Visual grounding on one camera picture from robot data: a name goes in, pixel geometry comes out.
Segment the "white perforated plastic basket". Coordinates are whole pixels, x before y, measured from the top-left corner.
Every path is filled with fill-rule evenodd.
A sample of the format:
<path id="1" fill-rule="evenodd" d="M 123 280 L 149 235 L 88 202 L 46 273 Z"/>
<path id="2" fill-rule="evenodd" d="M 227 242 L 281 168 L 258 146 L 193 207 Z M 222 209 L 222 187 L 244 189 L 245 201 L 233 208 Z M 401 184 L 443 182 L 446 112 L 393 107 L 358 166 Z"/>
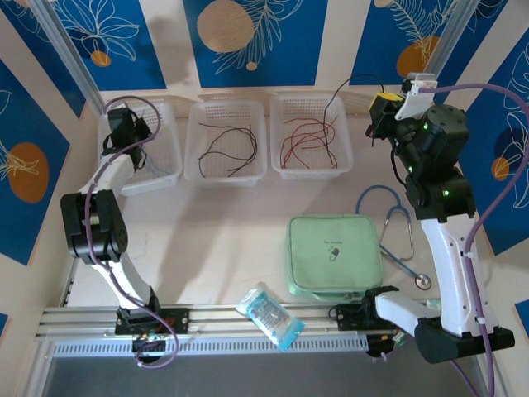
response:
<path id="1" fill-rule="evenodd" d="M 143 194 L 175 186 L 183 171 L 183 157 L 179 144 L 174 111 L 168 104 L 154 104 L 159 117 L 151 106 L 130 108 L 137 116 L 143 117 L 152 132 L 160 121 L 156 137 L 142 149 L 146 154 L 145 166 L 135 172 L 121 191 L 122 196 Z"/>
<path id="2" fill-rule="evenodd" d="M 269 105 L 270 161 L 285 180 L 334 179 L 353 168 L 346 111 L 340 98 L 281 98 Z"/>
<path id="3" fill-rule="evenodd" d="M 265 111 L 254 100 L 213 100 L 189 112 L 185 179 L 203 187 L 250 187 L 268 171 Z"/>

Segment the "small black controller board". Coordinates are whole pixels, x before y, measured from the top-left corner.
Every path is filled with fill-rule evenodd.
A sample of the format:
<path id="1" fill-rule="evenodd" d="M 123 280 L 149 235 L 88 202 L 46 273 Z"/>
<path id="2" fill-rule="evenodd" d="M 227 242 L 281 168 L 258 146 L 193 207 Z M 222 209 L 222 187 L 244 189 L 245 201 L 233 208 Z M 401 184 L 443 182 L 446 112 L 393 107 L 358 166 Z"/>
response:
<path id="1" fill-rule="evenodd" d="M 367 354 L 374 361 L 387 361 L 400 347 L 408 342 L 406 333 L 368 337 Z"/>
<path id="2" fill-rule="evenodd" d="M 144 332 L 132 341 L 132 352 L 140 355 L 163 353 L 166 351 L 168 340 L 169 334 Z"/>

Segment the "green zip pouch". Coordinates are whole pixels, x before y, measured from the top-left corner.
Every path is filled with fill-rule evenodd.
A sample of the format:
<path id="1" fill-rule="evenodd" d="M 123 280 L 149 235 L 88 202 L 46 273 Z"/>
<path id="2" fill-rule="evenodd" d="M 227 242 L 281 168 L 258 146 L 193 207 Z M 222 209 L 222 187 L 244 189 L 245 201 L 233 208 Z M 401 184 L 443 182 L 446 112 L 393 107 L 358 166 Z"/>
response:
<path id="1" fill-rule="evenodd" d="M 384 281 L 372 220 L 357 214 L 292 218 L 286 232 L 286 276 L 291 294 L 349 303 Z"/>

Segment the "blue stethoscope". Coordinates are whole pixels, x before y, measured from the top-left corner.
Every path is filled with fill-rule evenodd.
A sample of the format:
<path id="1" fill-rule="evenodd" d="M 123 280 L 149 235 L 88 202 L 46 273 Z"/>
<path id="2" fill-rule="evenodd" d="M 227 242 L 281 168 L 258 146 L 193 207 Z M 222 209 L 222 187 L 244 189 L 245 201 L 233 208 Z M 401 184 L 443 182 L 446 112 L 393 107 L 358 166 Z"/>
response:
<path id="1" fill-rule="evenodd" d="M 383 230 L 379 235 L 379 248 L 381 250 L 381 255 L 390 259 L 394 264 L 398 265 L 402 270 L 408 273 L 413 278 L 413 282 L 419 290 L 422 290 L 422 291 L 429 290 L 432 287 L 431 278 L 424 273 L 417 273 L 407 264 L 409 261 L 411 261 L 414 258 L 414 254 L 415 254 L 414 240 L 413 240 L 413 235 L 412 235 L 412 217 L 411 217 L 410 212 L 402 205 L 402 200 L 400 199 L 400 196 L 398 195 L 398 193 L 387 185 L 383 185 L 383 184 L 371 185 L 367 189 L 365 189 L 360 194 L 359 198 L 357 199 L 356 204 L 355 204 L 355 213 L 360 214 L 360 207 L 361 207 L 363 200 L 366 198 L 366 196 L 369 193 L 374 192 L 375 190 L 384 190 L 386 192 L 389 192 L 390 194 L 392 194 L 394 201 L 395 201 L 395 204 L 392 207 L 390 207 L 386 213 L 386 217 L 384 219 Z M 385 247 L 382 244 L 382 241 L 384 239 L 384 234 L 386 232 L 389 221 L 392 219 L 395 213 L 399 213 L 400 215 L 402 215 L 406 221 L 407 235 L 408 235 L 408 240 L 410 244 L 410 255 L 408 257 L 395 256 L 387 247 Z"/>

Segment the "clear blue plastic packet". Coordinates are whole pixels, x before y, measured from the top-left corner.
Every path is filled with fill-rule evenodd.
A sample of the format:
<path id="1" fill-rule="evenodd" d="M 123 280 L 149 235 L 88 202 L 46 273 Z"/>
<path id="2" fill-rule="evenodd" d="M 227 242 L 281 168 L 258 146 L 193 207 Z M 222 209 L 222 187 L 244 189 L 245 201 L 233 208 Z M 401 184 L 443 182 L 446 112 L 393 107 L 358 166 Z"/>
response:
<path id="1" fill-rule="evenodd" d="M 304 322 L 270 296 L 261 284 L 257 284 L 243 297 L 236 311 L 249 318 L 282 352 L 292 346 L 305 328 Z"/>

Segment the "aluminium frame post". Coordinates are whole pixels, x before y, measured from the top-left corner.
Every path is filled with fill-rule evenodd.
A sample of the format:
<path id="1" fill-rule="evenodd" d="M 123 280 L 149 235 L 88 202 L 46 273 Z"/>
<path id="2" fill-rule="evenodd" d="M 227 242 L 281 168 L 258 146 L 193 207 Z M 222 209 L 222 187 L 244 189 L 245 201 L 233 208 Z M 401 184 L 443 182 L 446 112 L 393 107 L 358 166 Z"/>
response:
<path id="1" fill-rule="evenodd" d="M 104 108 L 102 96 L 77 48 L 57 16 L 53 5 L 48 0 L 28 1 L 37 21 L 41 24 L 43 31 L 55 48 L 64 66 L 69 71 L 72 79 L 79 87 L 92 110 L 98 116 L 101 116 Z"/>
<path id="2" fill-rule="evenodd" d="M 424 69 L 439 78 L 480 0 L 458 0 Z"/>

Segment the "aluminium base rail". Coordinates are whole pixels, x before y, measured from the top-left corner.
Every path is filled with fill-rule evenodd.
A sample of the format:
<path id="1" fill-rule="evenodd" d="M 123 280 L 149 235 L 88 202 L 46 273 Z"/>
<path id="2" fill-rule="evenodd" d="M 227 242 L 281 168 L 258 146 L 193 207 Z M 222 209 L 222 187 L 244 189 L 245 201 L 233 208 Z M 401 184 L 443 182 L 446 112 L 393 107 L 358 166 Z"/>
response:
<path id="1" fill-rule="evenodd" d="M 335 335 L 337 323 L 328 317 L 325 305 L 287 304 L 286 309 L 300 318 L 308 336 Z M 260 330 L 233 305 L 196 305 L 189 308 L 188 336 L 255 337 Z M 36 338 L 113 337 L 117 320 L 111 307 L 63 307 L 45 309 L 36 329 Z"/>

